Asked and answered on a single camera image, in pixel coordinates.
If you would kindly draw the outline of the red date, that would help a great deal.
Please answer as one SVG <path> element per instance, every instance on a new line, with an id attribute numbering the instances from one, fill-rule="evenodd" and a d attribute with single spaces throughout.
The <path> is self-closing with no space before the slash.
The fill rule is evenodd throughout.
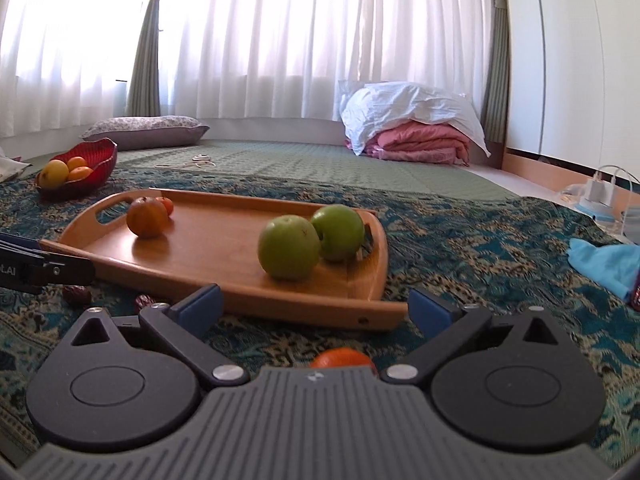
<path id="1" fill-rule="evenodd" d="M 146 307 L 152 307 L 157 301 L 149 295 L 139 295 L 134 300 L 134 312 L 140 313 Z"/>
<path id="2" fill-rule="evenodd" d="M 62 297 L 72 309 L 88 308 L 92 304 L 91 290 L 85 286 L 65 285 L 62 288 Z"/>

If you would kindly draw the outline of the large brownish orange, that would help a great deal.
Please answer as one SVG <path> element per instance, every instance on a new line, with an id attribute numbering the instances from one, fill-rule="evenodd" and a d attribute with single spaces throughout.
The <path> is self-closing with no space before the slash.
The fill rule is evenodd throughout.
<path id="1" fill-rule="evenodd" d="M 165 206 L 155 197 L 136 198 L 126 215 L 128 229 L 141 238 L 152 238 L 162 234 L 169 224 Z"/>

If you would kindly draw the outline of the small tangerine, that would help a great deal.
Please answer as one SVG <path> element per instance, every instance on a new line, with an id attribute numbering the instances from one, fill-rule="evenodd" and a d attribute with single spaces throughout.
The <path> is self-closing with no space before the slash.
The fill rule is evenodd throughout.
<path id="1" fill-rule="evenodd" d="M 174 203 L 172 200 L 165 196 L 158 196 L 156 200 L 165 207 L 167 215 L 170 217 L 174 212 Z"/>

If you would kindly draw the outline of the green apple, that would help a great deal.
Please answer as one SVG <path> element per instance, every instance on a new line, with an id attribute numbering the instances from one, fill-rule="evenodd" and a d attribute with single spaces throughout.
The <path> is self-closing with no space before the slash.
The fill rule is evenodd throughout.
<path id="1" fill-rule="evenodd" d="M 309 220 L 286 214 L 270 220 L 260 232 L 257 257 L 262 270 L 277 280 L 306 278 L 320 259 L 320 240 Z"/>
<path id="2" fill-rule="evenodd" d="M 360 215 L 345 205 L 324 206 L 314 213 L 310 222 L 320 240 L 320 256 L 328 261 L 352 258 L 364 241 Z"/>

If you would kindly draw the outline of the wooden serving tray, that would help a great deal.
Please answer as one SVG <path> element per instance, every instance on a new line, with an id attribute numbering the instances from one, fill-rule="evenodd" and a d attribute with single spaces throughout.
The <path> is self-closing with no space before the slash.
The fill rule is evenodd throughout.
<path id="1" fill-rule="evenodd" d="M 166 196 L 174 202 L 170 225 L 161 236 L 142 240 L 128 229 L 124 216 L 99 222 L 99 212 L 142 196 Z M 236 315 L 345 330 L 392 330 L 408 307 L 382 298 L 387 240 L 370 210 L 358 212 L 371 232 L 367 255 L 341 264 L 320 262 L 309 278 L 298 282 L 276 281 L 262 270 L 258 237 L 267 222 L 281 214 L 309 218 L 317 208 L 292 200 L 144 188 L 99 200 L 81 211 L 58 240 L 40 244 L 88 258 L 101 280 L 157 298 L 180 300 L 216 283 L 224 294 L 224 310 Z"/>

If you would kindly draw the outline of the yellow fruit in bowl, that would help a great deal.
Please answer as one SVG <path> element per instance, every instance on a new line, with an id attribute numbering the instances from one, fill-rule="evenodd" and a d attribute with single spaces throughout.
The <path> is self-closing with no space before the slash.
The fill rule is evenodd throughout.
<path id="1" fill-rule="evenodd" d="M 66 162 L 59 159 L 52 159 L 40 171 L 37 183 L 43 190 L 56 190 L 66 182 L 69 174 L 70 170 Z"/>

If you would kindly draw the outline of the orange in bowl front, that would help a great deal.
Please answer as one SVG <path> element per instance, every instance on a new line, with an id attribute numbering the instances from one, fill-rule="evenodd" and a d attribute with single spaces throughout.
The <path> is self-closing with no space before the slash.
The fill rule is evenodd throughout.
<path id="1" fill-rule="evenodd" d="M 68 173 L 67 181 L 68 182 L 79 181 L 90 176 L 90 174 L 92 173 L 93 173 L 93 169 L 91 167 L 88 167 L 88 166 L 75 167 L 74 169 L 70 170 L 70 172 Z"/>

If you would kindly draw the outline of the orange in bowl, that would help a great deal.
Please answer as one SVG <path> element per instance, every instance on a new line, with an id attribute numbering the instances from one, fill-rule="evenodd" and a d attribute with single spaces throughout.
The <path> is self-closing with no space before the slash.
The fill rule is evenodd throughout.
<path id="1" fill-rule="evenodd" d="M 77 168 L 87 167 L 86 160 L 81 156 L 74 156 L 66 162 L 68 170 L 73 171 Z"/>
<path id="2" fill-rule="evenodd" d="M 75 167 L 74 169 L 70 170 L 70 172 L 68 173 L 67 181 L 68 182 L 79 181 L 90 176 L 90 174 L 92 173 L 93 173 L 93 169 L 91 167 L 88 167 L 88 166 Z"/>

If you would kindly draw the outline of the crumpled white cloth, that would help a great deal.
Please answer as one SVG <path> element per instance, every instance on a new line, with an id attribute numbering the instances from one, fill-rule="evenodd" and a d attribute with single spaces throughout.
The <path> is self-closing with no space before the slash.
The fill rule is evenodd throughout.
<path id="1" fill-rule="evenodd" d="M 21 157 L 11 158 L 0 148 L 0 182 L 18 178 L 29 167 L 28 162 L 22 162 Z"/>

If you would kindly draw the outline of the orange in bowl rear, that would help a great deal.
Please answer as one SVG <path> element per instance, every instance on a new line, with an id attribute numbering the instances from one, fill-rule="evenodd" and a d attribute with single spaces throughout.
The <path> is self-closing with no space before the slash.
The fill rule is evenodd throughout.
<path id="1" fill-rule="evenodd" d="M 66 162 L 68 170 L 73 171 L 77 168 L 87 167 L 86 160 L 81 156 L 74 156 Z"/>

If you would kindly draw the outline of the floral grey pillow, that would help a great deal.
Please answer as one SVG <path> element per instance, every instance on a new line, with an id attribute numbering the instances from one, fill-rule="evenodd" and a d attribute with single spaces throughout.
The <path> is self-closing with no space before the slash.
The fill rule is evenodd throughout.
<path id="1" fill-rule="evenodd" d="M 81 139 L 111 139 L 123 152 L 194 145 L 208 130 L 209 125 L 188 116 L 114 117 L 96 122 Z"/>

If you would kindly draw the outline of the light blue cloth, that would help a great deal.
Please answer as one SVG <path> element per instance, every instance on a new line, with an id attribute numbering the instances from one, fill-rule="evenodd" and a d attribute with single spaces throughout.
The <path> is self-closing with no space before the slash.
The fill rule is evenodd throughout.
<path id="1" fill-rule="evenodd" d="M 567 249 L 568 263 L 580 274 L 627 301 L 636 289 L 639 273 L 639 247 L 612 244 L 594 246 L 572 238 Z"/>

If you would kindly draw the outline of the folded pink blanket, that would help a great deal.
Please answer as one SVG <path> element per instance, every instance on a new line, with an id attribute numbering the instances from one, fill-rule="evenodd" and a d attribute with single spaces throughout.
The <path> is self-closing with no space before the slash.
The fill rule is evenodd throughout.
<path id="1" fill-rule="evenodd" d="M 376 134 L 362 154 L 392 162 L 468 166 L 471 140 L 450 125 L 406 122 Z"/>

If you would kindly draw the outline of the grey green drape left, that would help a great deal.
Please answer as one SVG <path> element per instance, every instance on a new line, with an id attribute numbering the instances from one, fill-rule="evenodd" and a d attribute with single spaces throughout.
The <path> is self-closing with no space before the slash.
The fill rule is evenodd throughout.
<path id="1" fill-rule="evenodd" d="M 149 0 L 140 29 L 129 83 L 128 116 L 160 116 L 160 0 Z"/>

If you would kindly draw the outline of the grey green drape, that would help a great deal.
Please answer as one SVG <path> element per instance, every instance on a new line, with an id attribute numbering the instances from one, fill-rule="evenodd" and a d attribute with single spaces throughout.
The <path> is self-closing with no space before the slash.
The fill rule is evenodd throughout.
<path id="1" fill-rule="evenodd" d="M 140 29 L 129 83 L 128 116 L 160 116 L 160 0 L 149 0 Z"/>
<path id="2" fill-rule="evenodd" d="M 506 142 L 510 84 L 509 9 L 506 0 L 491 0 L 491 44 L 480 122 L 491 143 Z"/>

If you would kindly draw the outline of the green quilted mat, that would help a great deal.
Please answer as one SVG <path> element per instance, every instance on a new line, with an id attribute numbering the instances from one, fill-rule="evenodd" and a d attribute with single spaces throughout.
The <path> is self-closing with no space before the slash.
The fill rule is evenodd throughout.
<path id="1" fill-rule="evenodd" d="M 190 148 L 153 148 L 117 155 L 116 172 L 130 170 L 162 185 L 175 176 L 258 177 L 329 183 L 462 200 L 512 200 L 515 193 L 459 166 L 389 162 L 333 145 L 204 141 Z"/>

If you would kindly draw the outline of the grey green drape right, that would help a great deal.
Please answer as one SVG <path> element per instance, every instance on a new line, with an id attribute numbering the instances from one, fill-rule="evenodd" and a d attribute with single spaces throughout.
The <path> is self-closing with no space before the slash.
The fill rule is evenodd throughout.
<path id="1" fill-rule="evenodd" d="M 480 122 L 491 143 L 506 142 L 510 84 L 509 9 L 506 0 L 491 0 L 491 44 Z"/>

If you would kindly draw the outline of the white pillow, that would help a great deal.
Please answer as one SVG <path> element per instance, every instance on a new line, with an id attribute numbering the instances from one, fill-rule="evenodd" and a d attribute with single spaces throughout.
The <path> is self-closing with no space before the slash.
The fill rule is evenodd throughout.
<path id="1" fill-rule="evenodd" d="M 472 102 L 454 92 L 408 81 L 345 81 L 338 110 L 356 155 L 377 134 L 407 122 L 454 127 L 490 155 Z"/>

